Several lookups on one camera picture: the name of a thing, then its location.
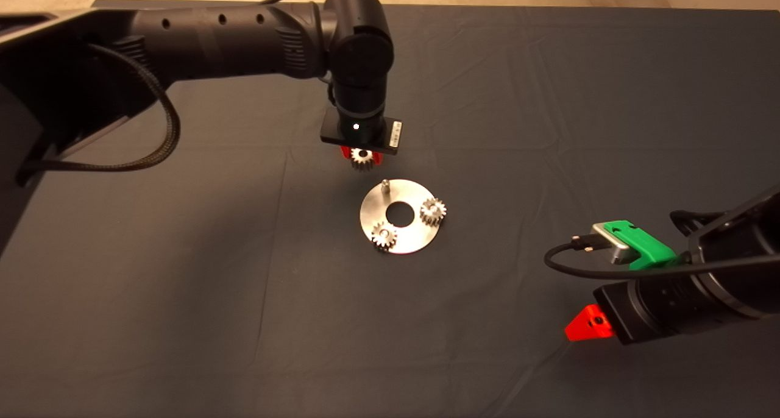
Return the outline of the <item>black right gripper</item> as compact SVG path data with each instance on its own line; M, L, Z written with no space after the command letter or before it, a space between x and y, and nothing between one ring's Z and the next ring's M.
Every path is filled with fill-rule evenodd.
M616 336L622 345L638 345L676 335L641 301L638 281L602 285L593 291L593 296L597 304L583 307L564 328L569 341Z

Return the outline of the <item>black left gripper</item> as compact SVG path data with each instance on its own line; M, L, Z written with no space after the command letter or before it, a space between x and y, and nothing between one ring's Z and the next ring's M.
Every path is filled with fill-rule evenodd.
M372 151L372 162L381 165L384 154L399 151L405 124L388 116L354 118L337 108L327 108L320 129L323 143L340 146L342 156L353 160L353 148Z

